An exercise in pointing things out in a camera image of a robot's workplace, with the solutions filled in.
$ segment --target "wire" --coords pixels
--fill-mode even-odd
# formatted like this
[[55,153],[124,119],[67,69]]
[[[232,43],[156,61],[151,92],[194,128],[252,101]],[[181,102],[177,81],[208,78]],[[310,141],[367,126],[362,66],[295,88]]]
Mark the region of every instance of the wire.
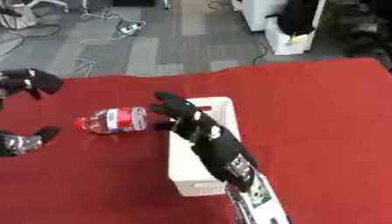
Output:
[[219,9],[213,7],[213,4],[218,4],[220,7],[222,7],[222,6],[228,6],[228,5],[230,5],[231,3],[223,3],[223,2],[220,2],[220,1],[211,1],[211,2],[209,2],[208,8],[217,11],[217,10],[219,10]]
[[0,41],[0,45],[8,43],[8,42],[11,42],[11,41],[14,41],[14,40],[17,40],[17,39],[19,39],[19,42],[17,42],[17,44],[15,46],[13,46],[10,50],[1,53],[0,54],[0,58],[3,57],[3,56],[8,55],[10,53],[12,53],[15,50],[17,50],[20,46],[22,46],[25,43],[25,41],[27,39],[44,39],[44,38],[48,38],[48,37],[54,36],[57,33],[61,32],[61,27],[59,25],[56,25],[56,24],[41,24],[41,25],[38,25],[36,27],[30,27],[28,29],[37,29],[37,28],[46,28],[46,27],[55,27],[56,29],[54,31],[52,31],[52,32],[49,32],[49,33],[43,34],[43,35],[24,35],[22,32],[19,32],[19,31],[13,31],[13,30],[6,31],[6,33],[9,33],[10,35],[14,35],[16,37]]
[[0,57],[3,57],[3,56],[5,56],[5,55],[10,54],[11,52],[17,50],[17,48],[19,48],[20,46],[22,46],[22,45],[25,43],[25,39],[24,39],[24,38],[17,37],[17,38],[10,38],[10,39],[7,39],[7,40],[4,40],[4,41],[1,41],[1,42],[0,42],[0,44],[5,44],[5,43],[7,43],[7,42],[11,42],[11,41],[17,40],[17,39],[19,39],[19,42],[17,42],[17,44],[16,44],[15,46],[13,46],[10,50],[1,53],[1,54],[0,54]]
[[[10,11],[14,11],[13,8],[11,6],[9,6],[5,0],[1,0],[1,3],[3,4],[4,8],[6,8],[6,9],[8,9]],[[13,17],[13,16],[5,16],[4,14],[0,14],[0,16],[1,16],[1,19],[3,20],[3,22],[4,22],[3,26],[5,26],[6,28],[10,29],[10,31],[6,31],[6,33],[9,33],[11,35],[16,36],[15,38],[9,38],[9,39],[0,41],[0,44],[5,44],[5,43],[8,43],[8,42],[11,42],[11,41],[19,39],[19,42],[17,42],[17,44],[15,46],[13,46],[10,50],[1,53],[0,54],[0,58],[3,57],[3,56],[8,55],[10,53],[12,53],[15,50],[17,50],[20,46],[22,46],[25,43],[26,39],[42,39],[42,38],[47,38],[47,37],[54,36],[57,33],[61,32],[61,27],[59,25],[56,25],[56,24],[39,24],[39,25],[36,25],[36,26],[33,26],[33,27],[27,27],[27,29],[30,30],[30,29],[46,28],[46,27],[55,27],[56,29],[54,31],[49,32],[49,33],[44,34],[44,35],[24,35],[22,32],[17,31],[17,29],[18,29],[18,21],[17,21],[17,19],[15,17]],[[9,23],[9,20],[7,19],[7,17],[13,19],[12,22],[13,22],[14,26],[12,26]]]
[[[82,14],[80,17],[84,20],[87,20],[89,18],[101,18],[101,19],[103,19],[103,21],[106,21],[108,19],[113,19],[113,18],[119,18],[119,22],[118,22],[117,26],[115,27],[115,29],[118,32],[117,33],[118,37],[83,39],[76,46],[75,50],[80,48],[81,46],[84,46],[86,43],[92,42],[92,41],[103,41],[103,40],[113,41],[113,40],[118,40],[118,39],[126,39],[127,37],[133,36],[136,31],[141,30],[143,28],[143,26],[146,25],[146,23],[144,21],[132,21],[132,20],[130,20],[124,16],[121,16],[119,14],[110,13],[110,8],[108,8],[104,13],[102,13],[102,15],[85,13],[85,14]],[[133,30],[130,33],[126,34],[123,31],[121,31],[121,26],[122,26],[122,23],[124,23],[124,22],[137,24],[139,28],[137,30]],[[97,62],[94,60],[91,60],[91,59],[83,59],[83,58],[76,57],[76,56],[73,57],[73,59],[76,61],[81,61],[81,63],[73,69],[73,74],[79,74],[81,72],[86,72],[85,77],[90,77]]]
[[252,66],[257,66],[257,61],[264,58],[265,55],[267,55],[269,53],[269,49],[268,47],[263,44],[262,42],[258,42],[258,44],[262,47],[262,54],[258,55],[257,57],[255,57],[252,61]]

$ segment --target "black bag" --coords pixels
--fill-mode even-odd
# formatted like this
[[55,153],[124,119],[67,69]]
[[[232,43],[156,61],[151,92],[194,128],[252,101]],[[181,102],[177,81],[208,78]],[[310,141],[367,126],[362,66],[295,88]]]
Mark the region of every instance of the black bag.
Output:
[[289,36],[309,34],[315,30],[313,19],[319,0],[290,0],[278,16],[277,25]]

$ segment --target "red bottle label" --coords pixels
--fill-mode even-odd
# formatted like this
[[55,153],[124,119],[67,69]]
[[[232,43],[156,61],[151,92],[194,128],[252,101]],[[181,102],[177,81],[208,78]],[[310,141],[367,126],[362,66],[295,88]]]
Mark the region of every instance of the red bottle label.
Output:
[[132,127],[132,108],[112,108],[107,113],[107,124],[110,130]]

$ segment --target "robotic hand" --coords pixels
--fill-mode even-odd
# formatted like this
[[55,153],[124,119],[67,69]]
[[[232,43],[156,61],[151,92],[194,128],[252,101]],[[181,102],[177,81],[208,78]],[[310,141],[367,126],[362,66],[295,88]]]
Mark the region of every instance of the robotic hand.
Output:
[[[62,80],[37,69],[4,70],[0,72],[0,108],[4,99],[26,91],[36,100],[41,99],[39,90],[53,95],[61,89]],[[44,127],[31,136],[20,136],[0,130],[0,157],[13,157],[47,144],[59,133],[56,127]]]
[[0,71],[0,98],[26,91],[36,100],[40,100],[39,90],[53,95],[62,87],[62,80],[54,74],[38,69]]
[[19,136],[0,130],[0,157],[15,157],[49,143],[59,133],[56,127],[44,127],[31,136]]
[[238,223],[291,223],[268,180],[257,171],[255,159],[228,129],[181,96],[156,92],[155,97],[162,104],[150,109],[171,118],[156,128],[174,131],[193,143],[192,150],[208,171],[228,182],[226,192],[236,208]]
[[163,104],[151,110],[174,119],[158,123],[159,130],[172,130],[193,143],[192,150],[218,180],[249,190],[257,163],[228,129],[181,96],[156,92],[155,97]]

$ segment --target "bottle cap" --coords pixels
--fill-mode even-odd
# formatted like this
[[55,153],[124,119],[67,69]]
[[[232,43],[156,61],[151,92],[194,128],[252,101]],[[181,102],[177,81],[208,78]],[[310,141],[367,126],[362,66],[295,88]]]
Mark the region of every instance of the bottle cap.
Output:
[[78,117],[75,119],[75,125],[77,128],[84,130],[84,117]]

